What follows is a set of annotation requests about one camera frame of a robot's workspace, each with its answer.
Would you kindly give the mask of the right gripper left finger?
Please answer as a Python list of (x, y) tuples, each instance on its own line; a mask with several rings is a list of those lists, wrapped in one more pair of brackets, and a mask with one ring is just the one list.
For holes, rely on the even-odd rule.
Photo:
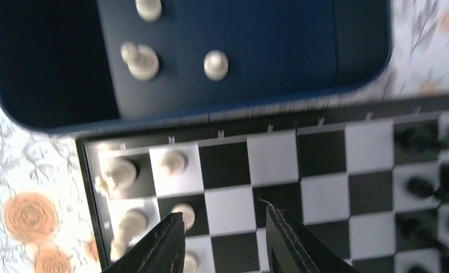
[(102, 273), (182, 273), (185, 251), (183, 214), (170, 213)]

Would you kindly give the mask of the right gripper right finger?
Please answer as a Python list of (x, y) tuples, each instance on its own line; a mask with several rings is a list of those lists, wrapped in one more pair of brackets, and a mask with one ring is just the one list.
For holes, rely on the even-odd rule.
[(266, 207), (266, 244), (270, 272), (359, 273), (290, 212), (273, 205)]

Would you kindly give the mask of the dark blue piece tray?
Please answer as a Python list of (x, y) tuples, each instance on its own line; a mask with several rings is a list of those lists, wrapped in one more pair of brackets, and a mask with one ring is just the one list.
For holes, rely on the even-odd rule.
[(0, 1), (0, 106), (60, 134), (344, 93), (391, 24), (390, 1)]

